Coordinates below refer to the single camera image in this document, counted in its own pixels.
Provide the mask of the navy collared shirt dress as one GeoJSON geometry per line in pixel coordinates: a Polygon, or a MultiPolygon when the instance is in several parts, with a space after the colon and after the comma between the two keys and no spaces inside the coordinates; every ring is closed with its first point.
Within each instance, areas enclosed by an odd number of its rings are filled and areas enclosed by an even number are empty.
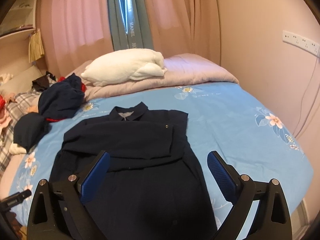
{"type": "Polygon", "coordinates": [[[105,151],[110,167],[86,208],[106,238],[210,239],[217,227],[187,122],[187,113],[144,103],[82,120],[65,133],[49,180],[81,172],[105,151]]]}

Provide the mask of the cream folded garment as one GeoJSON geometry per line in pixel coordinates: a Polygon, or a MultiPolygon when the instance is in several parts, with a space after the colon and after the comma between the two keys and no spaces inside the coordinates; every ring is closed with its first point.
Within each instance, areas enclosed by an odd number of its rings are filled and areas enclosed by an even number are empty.
{"type": "Polygon", "coordinates": [[[25,148],[14,142],[11,143],[9,152],[12,155],[27,154],[27,150],[25,148]]]}

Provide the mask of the folded dark navy garment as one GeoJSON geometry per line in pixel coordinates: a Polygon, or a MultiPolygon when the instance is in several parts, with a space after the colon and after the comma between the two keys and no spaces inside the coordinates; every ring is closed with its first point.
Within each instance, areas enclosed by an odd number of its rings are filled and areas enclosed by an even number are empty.
{"type": "Polygon", "coordinates": [[[28,153],[48,132],[49,122],[39,113],[22,116],[14,127],[13,143],[28,153]]]}

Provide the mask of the pink garment pile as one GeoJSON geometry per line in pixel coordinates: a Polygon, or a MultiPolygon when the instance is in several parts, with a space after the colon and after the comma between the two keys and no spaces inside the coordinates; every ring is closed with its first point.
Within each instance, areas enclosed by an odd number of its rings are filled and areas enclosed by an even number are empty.
{"type": "Polygon", "coordinates": [[[3,129],[5,129],[9,123],[11,122],[10,114],[7,111],[7,104],[11,101],[14,101],[15,94],[10,93],[5,96],[0,96],[0,130],[2,132],[3,129]]]}

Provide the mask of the blue floral bed sheet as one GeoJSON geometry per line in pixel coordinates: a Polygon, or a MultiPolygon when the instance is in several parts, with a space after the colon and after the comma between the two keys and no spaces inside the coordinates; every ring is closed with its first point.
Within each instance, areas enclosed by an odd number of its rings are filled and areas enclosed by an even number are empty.
{"type": "MultiPolygon", "coordinates": [[[[25,229],[26,237],[34,193],[40,180],[54,183],[49,178],[65,133],[82,120],[110,114],[114,107],[131,108],[139,103],[150,110],[187,113],[187,139],[202,168],[217,231],[233,205],[225,200],[208,168],[207,156],[212,151],[218,152],[240,175],[267,183],[277,179],[292,223],[292,213],[301,203],[313,177],[310,162],[276,114],[239,85],[215,82],[92,99],[84,102],[71,118],[50,124],[49,132],[22,159],[10,188],[10,193],[14,194],[31,191],[30,197],[12,209],[15,223],[25,229]]],[[[246,239],[258,204],[258,201],[252,203],[237,239],[246,239]]]]}

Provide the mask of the grey plaid blanket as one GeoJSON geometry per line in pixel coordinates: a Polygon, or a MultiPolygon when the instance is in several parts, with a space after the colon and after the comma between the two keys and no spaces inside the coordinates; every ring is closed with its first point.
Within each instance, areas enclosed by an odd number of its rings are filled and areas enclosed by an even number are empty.
{"type": "Polygon", "coordinates": [[[11,122],[1,132],[1,176],[9,165],[12,154],[9,147],[13,142],[14,127],[18,120],[27,114],[29,107],[38,103],[41,93],[19,93],[15,95],[14,101],[7,104],[7,111],[10,114],[11,122]]]}

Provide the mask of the dark brown garment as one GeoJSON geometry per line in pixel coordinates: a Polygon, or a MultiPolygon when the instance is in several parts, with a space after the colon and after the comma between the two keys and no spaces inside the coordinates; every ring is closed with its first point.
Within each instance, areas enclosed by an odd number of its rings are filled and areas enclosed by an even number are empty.
{"type": "Polygon", "coordinates": [[[50,86],[56,83],[56,76],[51,72],[46,71],[46,74],[32,81],[31,90],[42,93],[50,86]]]}

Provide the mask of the white plush pillow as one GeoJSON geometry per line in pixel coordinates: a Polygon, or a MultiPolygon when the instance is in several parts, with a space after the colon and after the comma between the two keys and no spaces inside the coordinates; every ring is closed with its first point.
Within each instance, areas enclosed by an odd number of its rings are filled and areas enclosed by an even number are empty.
{"type": "Polygon", "coordinates": [[[167,72],[164,57],[152,49],[123,49],[93,60],[81,73],[84,80],[94,86],[116,85],[127,81],[140,81],[163,77],[167,72]]]}

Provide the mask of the straw tassel hanging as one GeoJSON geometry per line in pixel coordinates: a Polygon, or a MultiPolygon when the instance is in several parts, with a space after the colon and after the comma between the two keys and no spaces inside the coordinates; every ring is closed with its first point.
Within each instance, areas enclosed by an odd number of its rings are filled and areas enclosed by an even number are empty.
{"type": "Polygon", "coordinates": [[[29,36],[28,57],[29,62],[35,62],[44,56],[44,47],[40,29],[36,29],[29,36]]]}

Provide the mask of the pink quilt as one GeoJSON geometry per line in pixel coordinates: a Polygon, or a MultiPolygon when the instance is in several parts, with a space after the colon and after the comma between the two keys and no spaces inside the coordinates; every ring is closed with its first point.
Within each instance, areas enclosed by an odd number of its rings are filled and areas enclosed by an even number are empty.
{"type": "Polygon", "coordinates": [[[163,87],[188,86],[207,82],[231,82],[238,84],[238,79],[225,68],[196,54],[180,54],[164,60],[167,72],[163,77],[152,77],[141,81],[126,81],[105,87],[94,86],[86,80],[84,102],[97,98],[132,94],[144,90],[163,87]]]}

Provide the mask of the pink curtain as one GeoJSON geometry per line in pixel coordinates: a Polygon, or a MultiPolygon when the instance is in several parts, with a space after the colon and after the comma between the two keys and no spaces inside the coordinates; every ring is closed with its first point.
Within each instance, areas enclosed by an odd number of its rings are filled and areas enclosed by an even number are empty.
{"type": "Polygon", "coordinates": [[[47,69],[58,76],[127,48],[220,62],[217,0],[37,0],[36,24],[47,69]]]}

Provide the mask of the grey curtain strip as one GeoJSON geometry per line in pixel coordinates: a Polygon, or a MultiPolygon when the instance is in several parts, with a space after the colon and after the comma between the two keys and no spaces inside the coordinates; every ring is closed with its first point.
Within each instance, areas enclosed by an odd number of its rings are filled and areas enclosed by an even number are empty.
{"type": "Polygon", "coordinates": [[[153,49],[145,0],[107,0],[113,49],[153,49]]]}

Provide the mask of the white wall power strip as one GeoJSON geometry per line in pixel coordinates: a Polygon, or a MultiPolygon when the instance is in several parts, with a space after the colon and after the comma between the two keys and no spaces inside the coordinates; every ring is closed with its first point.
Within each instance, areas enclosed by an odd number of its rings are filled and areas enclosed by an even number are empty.
{"type": "Polygon", "coordinates": [[[282,39],[285,43],[296,46],[304,51],[311,53],[312,55],[315,55],[316,57],[319,57],[319,43],[309,38],[284,30],[282,39]]]}

